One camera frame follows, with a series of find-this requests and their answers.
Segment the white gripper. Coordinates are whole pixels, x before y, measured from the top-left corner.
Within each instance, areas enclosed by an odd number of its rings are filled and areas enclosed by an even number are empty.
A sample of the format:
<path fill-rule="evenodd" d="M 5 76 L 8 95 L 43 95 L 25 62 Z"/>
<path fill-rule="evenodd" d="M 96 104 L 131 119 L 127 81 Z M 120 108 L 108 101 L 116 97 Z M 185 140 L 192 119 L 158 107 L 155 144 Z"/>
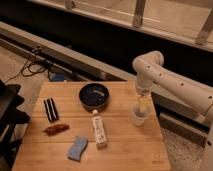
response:
<path fill-rule="evenodd" d="M 135 85 L 136 92 L 141 96 L 139 98 L 139 111 L 143 114 L 147 114 L 149 112 L 149 99 L 146 96 L 151 94 L 151 90 L 148 88 L 143 88 L 139 85 Z"/>

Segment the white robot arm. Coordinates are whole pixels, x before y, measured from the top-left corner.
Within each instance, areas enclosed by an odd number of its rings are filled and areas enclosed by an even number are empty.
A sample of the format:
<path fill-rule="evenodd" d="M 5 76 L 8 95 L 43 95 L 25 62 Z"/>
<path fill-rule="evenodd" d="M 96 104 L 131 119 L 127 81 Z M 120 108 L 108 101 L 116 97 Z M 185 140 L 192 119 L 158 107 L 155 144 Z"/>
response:
<path fill-rule="evenodd" d="M 169 71 L 163 63 L 164 56 L 159 51 L 151 51 L 133 60 L 132 66 L 137 73 L 136 91 L 142 96 L 147 95 L 153 83 L 157 83 L 211 123 L 200 171 L 213 171 L 213 88 Z"/>

